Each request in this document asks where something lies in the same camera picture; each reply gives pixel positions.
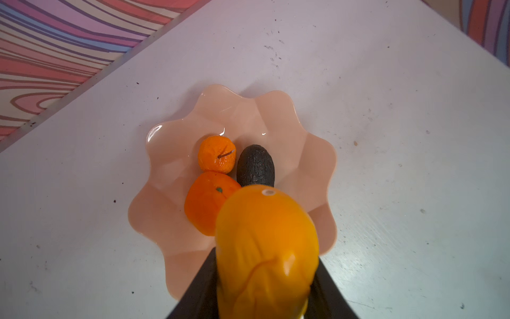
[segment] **swirled pattern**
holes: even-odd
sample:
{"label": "swirled pattern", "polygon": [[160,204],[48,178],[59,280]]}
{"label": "swirled pattern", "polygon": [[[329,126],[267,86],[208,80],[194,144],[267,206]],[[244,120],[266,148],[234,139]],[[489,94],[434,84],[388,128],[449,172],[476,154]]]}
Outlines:
{"label": "swirled pattern", "polygon": [[0,0],[0,140],[197,0]]}
{"label": "swirled pattern", "polygon": [[509,0],[423,0],[476,43],[510,65]]}

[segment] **black object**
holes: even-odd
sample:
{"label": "black object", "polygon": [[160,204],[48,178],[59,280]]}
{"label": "black object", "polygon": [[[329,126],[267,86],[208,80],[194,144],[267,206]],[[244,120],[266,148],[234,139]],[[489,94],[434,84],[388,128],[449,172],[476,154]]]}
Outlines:
{"label": "black object", "polygon": [[274,187],[274,164],[271,155],[260,145],[243,150],[237,162],[237,182],[241,186],[260,184]]}
{"label": "black object", "polygon": [[[216,248],[213,248],[167,319],[219,319],[216,299]],[[315,272],[306,319],[359,319],[336,287],[319,259]]]}

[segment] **yellow mango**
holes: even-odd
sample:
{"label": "yellow mango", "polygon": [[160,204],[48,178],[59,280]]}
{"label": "yellow mango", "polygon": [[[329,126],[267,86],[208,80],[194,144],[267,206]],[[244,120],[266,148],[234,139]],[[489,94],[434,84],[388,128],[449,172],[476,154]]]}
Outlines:
{"label": "yellow mango", "polygon": [[317,232],[290,196],[246,186],[218,214],[216,262],[221,319],[297,319],[319,264]]}

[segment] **pink plate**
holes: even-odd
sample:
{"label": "pink plate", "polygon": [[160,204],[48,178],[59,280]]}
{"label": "pink plate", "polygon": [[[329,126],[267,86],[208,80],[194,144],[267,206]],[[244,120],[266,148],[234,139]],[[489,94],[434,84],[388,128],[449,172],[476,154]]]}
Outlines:
{"label": "pink plate", "polygon": [[265,147],[273,158],[275,187],[308,212],[317,229],[320,253],[336,242],[337,227],[327,202],[337,162],[333,146],[301,126],[286,93],[273,91],[247,99],[224,86],[211,85],[188,116],[150,130],[146,141],[149,179],[129,207],[131,226],[163,252],[166,284],[176,299],[215,245],[214,237],[202,235],[188,221],[183,207],[191,184],[202,173],[198,147],[206,137],[218,134],[234,142],[237,156],[251,144]]}

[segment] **dark avocado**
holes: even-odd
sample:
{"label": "dark avocado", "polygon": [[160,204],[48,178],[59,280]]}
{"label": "dark avocado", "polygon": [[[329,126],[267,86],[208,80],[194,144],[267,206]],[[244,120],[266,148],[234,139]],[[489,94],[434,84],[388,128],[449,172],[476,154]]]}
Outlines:
{"label": "dark avocado", "polygon": [[271,155],[260,145],[243,150],[237,162],[237,182],[241,186],[261,184],[274,187],[274,164]]}

